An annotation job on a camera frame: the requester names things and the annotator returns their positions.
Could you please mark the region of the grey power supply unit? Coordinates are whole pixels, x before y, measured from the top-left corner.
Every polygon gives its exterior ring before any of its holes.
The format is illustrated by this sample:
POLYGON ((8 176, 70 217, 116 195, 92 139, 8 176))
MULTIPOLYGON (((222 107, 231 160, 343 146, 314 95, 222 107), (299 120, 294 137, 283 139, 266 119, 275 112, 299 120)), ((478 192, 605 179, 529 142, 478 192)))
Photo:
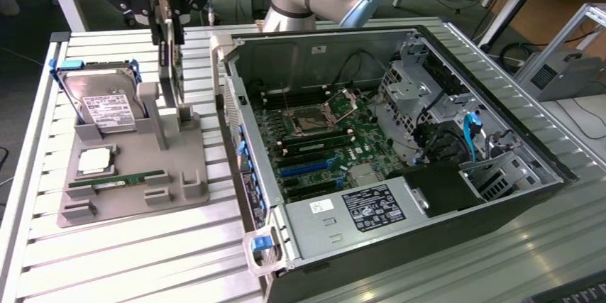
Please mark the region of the grey power supply unit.
POLYGON ((403 177, 287 204, 286 213, 304 260, 344 253, 429 221, 403 177))

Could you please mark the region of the black keyboard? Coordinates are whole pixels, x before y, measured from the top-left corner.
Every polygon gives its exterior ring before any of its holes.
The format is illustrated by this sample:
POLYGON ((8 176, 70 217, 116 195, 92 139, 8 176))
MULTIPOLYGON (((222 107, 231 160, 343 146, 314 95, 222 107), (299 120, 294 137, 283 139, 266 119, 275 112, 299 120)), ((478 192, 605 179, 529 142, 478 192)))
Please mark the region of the black keyboard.
POLYGON ((522 303, 606 303, 606 272, 597 272, 534 294, 522 303))

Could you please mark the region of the RAM slot with white latches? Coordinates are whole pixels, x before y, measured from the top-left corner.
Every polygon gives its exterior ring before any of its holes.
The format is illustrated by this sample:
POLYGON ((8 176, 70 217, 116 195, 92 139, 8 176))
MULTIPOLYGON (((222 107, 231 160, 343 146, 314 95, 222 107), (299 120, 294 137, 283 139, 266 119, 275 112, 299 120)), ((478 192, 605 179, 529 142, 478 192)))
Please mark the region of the RAM slot with white latches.
POLYGON ((276 88, 276 89, 264 89, 262 90, 262 93, 270 97, 270 96, 298 96, 298 95, 308 95, 312 94, 314 96, 323 96, 326 92, 326 88, 320 86, 312 86, 312 87, 283 87, 283 88, 276 88))
MULTIPOLYGON (((322 141, 322 140, 327 140, 327 139, 331 139, 331 138, 324 138, 324 139, 319 139, 319 140, 314 140, 314 141, 322 141)), ((278 145, 280 148, 286 148, 288 145, 278 145)))
MULTIPOLYGON (((276 100, 268 100, 267 98, 264 98, 264 99, 266 99, 266 103, 267 103, 267 104, 275 104, 275 105, 278 105, 278 104, 284 104, 283 100, 278 100, 278 101, 276 101, 276 100)), ((324 102, 324 101, 319 101, 319 102, 315 102, 315 101, 288 101, 288 105, 290 105, 290 106, 294 106, 294 105, 316 104, 316 103, 322 103, 322 102, 324 102)))

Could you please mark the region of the grey computer tower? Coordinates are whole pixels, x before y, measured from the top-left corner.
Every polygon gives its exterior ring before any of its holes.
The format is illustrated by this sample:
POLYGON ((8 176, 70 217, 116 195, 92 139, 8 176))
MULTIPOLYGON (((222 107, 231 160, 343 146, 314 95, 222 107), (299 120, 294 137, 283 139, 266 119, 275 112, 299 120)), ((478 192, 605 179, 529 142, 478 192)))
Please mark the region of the grey computer tower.
POLYGON ((526 65, 514 79, 538 102, 606 94, 606 61, 578 49, 554 52, 535 74, 526 76, 526 65))

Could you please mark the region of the aluminium profile frame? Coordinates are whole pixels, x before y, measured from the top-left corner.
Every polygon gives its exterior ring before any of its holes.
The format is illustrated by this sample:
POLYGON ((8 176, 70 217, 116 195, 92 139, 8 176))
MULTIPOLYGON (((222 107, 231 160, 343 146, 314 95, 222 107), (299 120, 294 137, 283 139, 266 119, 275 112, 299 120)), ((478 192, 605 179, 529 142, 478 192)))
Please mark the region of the aluminium profile frame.
POLYGON ((542 52, 526 61, 526 64, 522 66, 515 76, 518 84, 525 85, 530 82, 541 71, 542 66, 546 64, 547 59, 557 54, 558 51, 570 49, 570 43, 578 43, 578 45, 574 46, 574 49, 585 52, 603 35, 606 35, 606 3, 586 3, 571 16, 554 39, 542 49, 542 52), (575 39, 575 34, 581 32, 582 25, 586 22, 593 25, 593 28, 587 33, 582 34, 579 39, 575 39))

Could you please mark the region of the green RAM stick white label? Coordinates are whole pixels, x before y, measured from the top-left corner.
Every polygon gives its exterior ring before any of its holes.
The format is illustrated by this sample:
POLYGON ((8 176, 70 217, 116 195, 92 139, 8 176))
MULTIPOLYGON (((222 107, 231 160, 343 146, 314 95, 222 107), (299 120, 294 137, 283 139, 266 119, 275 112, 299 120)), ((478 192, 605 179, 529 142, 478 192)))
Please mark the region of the green RAM stick white label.
POLYGON ((307 153, 316 153, 319 151, 332 150, 351 145, 355 139, 356 139, 355 136, 348 135, 340 138, 331 138, 322 141, 312 141, 307 143, 288 145, 286 148, 282 148, 282 155, 286 157, 292 157, 307 153))

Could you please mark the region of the grey parts rack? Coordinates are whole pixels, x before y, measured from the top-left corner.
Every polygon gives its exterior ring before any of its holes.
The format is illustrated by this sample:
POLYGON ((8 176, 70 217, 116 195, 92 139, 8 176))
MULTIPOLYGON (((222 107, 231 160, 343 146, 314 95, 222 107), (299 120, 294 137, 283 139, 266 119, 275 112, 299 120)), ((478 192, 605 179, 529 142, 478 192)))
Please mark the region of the grey parts rack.
POLYGON ((158 85, 138 85, 138 98, 148 112, 135 121, 135 130, 102 134, 92 124, 78 125, 70 155, 57 226, 67 228, 183 206, 210 199, 200 119, 190 108, 160 115, 158 85), (94 148, 112 151, 102 172, 78 170, 80 153, 94 148), (135 185, 114 182, 70 188, 71 182, 164 170, 167 175, 146 177, 135 185))

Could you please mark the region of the metal socket cover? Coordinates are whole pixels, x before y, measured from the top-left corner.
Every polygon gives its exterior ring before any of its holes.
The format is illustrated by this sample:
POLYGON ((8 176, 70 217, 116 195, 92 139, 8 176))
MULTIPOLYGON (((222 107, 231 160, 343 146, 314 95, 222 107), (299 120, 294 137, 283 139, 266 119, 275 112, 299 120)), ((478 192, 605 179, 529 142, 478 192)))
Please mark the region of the metal socket cover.
POLYGON ((336 124, 358 109, 356 95, 347 89, 340 89, 336 94, 322 104, 322 111, 327 120, 336 124))

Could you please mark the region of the silver hard disk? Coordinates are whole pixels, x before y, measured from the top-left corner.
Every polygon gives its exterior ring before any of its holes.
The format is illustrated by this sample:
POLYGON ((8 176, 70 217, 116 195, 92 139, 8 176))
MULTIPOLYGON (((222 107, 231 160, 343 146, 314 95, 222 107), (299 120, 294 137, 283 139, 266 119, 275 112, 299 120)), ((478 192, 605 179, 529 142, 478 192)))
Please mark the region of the silver hard disk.
POLYGON ((96 125, 102 133, 135 130, 135 121, 147 112, 131 68, 61 70, 57 76, 86 124, 96 125))

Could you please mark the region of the black plastic shroud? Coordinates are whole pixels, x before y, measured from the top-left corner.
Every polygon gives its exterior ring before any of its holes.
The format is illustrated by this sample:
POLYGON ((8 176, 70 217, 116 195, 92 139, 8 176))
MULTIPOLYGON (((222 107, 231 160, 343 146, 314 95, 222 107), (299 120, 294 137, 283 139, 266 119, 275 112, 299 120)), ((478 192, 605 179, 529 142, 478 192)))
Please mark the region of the black plastic shroud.
POLYGON ((485 203, 461 174, 459 164, 450 160, 414 165, 391 171, 386 178, 403 177, 409 187, 422 195, 427 217, 461 211, 485 203))

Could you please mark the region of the perforated metal bay bracket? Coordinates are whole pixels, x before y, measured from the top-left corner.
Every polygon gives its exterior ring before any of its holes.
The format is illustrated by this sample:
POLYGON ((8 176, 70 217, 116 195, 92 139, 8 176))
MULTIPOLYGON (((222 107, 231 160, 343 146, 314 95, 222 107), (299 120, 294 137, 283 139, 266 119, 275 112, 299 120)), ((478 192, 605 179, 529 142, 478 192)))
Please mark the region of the perforated metal bay bracket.
POLYGON ((466 162, 461 164, 461 171, 486 202, 521 192, 557 191, 565 186, 563 179, 539 161, 526 161, 514 152, 466 162))

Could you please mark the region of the metal disk bay cage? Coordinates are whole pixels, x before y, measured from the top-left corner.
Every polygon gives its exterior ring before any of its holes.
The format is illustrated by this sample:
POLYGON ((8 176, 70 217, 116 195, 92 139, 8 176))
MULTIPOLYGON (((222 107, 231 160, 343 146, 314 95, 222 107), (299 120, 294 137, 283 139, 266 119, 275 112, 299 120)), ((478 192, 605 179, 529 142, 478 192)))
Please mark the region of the metal disk bay cage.
POLYGON ((418 124, 455 121, 478 109, 469 91, 425 38, 410 38, 390 62, 374 100, 385 131, 410 139, 418 124))

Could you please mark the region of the green graphics card metal bracket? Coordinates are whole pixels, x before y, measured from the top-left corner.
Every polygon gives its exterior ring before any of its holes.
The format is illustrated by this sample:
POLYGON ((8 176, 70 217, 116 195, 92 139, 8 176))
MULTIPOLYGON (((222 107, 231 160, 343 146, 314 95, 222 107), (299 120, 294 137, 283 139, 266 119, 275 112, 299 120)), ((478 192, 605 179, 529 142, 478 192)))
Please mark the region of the green graphics card metal bracket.
POLYGON ((158 46, 159 81, 167 107, 178 108, 182 102, 182 53, 184 42, 180 22, 180 0, 150 0, 152 15, 152 41, 158 46))

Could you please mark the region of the silver chipset heat sink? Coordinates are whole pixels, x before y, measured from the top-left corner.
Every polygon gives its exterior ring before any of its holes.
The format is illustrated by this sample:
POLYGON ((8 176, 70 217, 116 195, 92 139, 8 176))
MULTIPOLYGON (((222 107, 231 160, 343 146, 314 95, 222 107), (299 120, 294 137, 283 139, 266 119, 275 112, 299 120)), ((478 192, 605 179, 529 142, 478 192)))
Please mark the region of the silver chipset heat sink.
POLYGON ((371 163, 352 166, 350 169, 350 176, 358 187, 382 181, 379 173, 371 163))

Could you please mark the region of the green motherboard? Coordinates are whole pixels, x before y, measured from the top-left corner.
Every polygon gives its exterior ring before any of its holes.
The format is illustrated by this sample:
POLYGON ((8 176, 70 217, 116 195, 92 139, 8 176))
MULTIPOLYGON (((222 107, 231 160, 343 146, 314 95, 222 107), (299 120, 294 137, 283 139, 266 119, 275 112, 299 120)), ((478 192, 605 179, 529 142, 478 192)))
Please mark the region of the green motherboard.
POLYGON ((351 135, 355 136, 356 139, 348 146, 316 152, 324 153, 327 156, 326 160, 332 162, 332 166, 328 169, 292 177, 280 177, 279 171, 302 165, 279 168, 275 164, 278 160, 290 158, 282 155, 282 148, 275 144, 276 140, 282 138, 295 138, 288 135, 283 123, 283 111, 286 109, 266 109, 263 107, 264 94, 262 91, 256 92, 252 96, 252 112, 255 114, 262 140, 266 145, 278 188, 286 202, 288 201, 288 195, 286 193, 288 189, 303 187, 318 182, 339 179, 342 180, 342 190, 358 187, 350 176, 350 169, 355 165, 371 163, 382 180, 386 179, 386 176, 391 171, 401 170, 407 166, 403 159, 406 155, 397 150, 397 147, 399 147, 398 141, 395 141, 379 127, 378 116, 374 113, 375 104, 370 99, 371 92, 362 92, 358 89, 348 89, 346 87, 339 87, 336 89, 324 88, 326 95, 328 95, 327 99, 330 99, 340 89, 347 89, 356 95, 356 111, 334 125, 332 130, 336 131, 351 128, 354 129, 351 135))

